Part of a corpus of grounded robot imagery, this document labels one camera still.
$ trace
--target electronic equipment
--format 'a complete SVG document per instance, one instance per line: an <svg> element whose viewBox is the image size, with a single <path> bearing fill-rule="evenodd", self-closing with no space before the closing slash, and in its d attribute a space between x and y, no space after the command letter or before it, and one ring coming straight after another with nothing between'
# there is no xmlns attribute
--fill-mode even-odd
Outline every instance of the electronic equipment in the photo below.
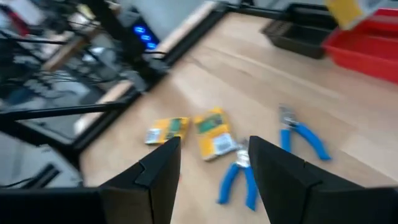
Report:
<svg viewBox="0 0 398 224"><path fill-rule="evenodd" d="M139 38L147 50L154 50L159 44L159 39L149 28L137 9L132 8L129 11L122 12L118 19L123 27Z"/></svg>
<svg viewBox="0 0 398 224"><path fill-rule="evenodd" d="M396 187L362 187L257 136L249 157L271 224L398 223Z"/></svg>
<svg viewBox="0 0 398 224"><path fill-rule="evenodd" d="M0 190L0 223L170 223L180 156L175 137L99 187Z"/></svg>

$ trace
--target table surface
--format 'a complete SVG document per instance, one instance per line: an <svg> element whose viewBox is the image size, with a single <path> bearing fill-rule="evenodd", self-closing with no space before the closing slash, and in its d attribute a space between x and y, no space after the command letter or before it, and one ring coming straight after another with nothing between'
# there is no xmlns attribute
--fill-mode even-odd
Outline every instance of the table surface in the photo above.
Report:
<svg viewBox="0 0 398 224"><path fill-rule="evenodd" d="M275 48L259 33L268 22L235 13L224 17L83 153L85 184L99 185L150 153L153 147L144 139L154 120L192 117L216 106L227 112L237 139L256 135L279 145L279 103L296 110L298 119L326 142L333 160L320 161L297 135L294 154L363 186L396 184L398 86L337 67L328 58ZM216 203L219 183L235 159L228 154L203 161L190 126L172 223L269 222L261 200L256 212L245 207L243 175L230 203Z"/></svg>

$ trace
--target blue led light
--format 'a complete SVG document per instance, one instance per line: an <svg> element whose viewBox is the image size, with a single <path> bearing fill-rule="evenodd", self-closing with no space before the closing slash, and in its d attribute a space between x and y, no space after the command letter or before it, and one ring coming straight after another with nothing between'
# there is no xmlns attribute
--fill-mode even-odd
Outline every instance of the blue led light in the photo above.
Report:
<svg viewBox="0 0 398 224"><path fill-rule="evenodd" d="M148 36L148 35L142 35L142 36L141 36L141 39L144 40L144 41L150 41L150 40L151 40L151 37Z"/></svg>
<svg viewBox="0 0 398 224"><path fill-rule="evenodd" d="M154 43L148 43L148 44L147 44L147 48L148 48L148 49L155 49L155 48L156 48L156 44L154 44Z"/></svg>
<svg viewBox="0 0 398 224"><path fill-rule="evenodd" d="M145 28L143 28L142 26L136 26L134 28L134 32L137 34L143 34L145 32Z"/></svg>

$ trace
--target black tray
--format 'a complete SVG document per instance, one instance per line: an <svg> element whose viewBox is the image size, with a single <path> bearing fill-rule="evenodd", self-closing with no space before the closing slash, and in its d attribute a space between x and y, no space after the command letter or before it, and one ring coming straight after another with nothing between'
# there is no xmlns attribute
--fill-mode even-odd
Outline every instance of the black tray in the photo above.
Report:
<svg viewBox="0 0 398 224"><path fill-rule="evenodd" d="M320 59L325 54L322 42L336 27L326 6L293 3L262 33L277 47Z"/></svg>

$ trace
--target yellow bag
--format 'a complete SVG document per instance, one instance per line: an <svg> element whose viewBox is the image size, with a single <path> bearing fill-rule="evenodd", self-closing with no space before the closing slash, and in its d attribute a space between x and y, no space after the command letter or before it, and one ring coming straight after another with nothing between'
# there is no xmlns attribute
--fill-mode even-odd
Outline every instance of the yellow bag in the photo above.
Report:
<svg viewBox="0 0 398 224"><path fill-rule="evenodd" d="M340 28L352 29L376 12L387 0L326 0L326 6Z"/></svg>
<svg viewBox="0 0 398 224"><path fill-rule="evenodd" d="M146 144L163 144L175 136L184 139L189 125L189 118L167 118L156 120L147 132Z"/></svg>
<svg viewBox="0 0 398 224"><path fill-rule="evenodd" d="M231 136L228 120L221 108L196 116L193 121L204 160L214 159L236 149L237 144Z"/></svg>

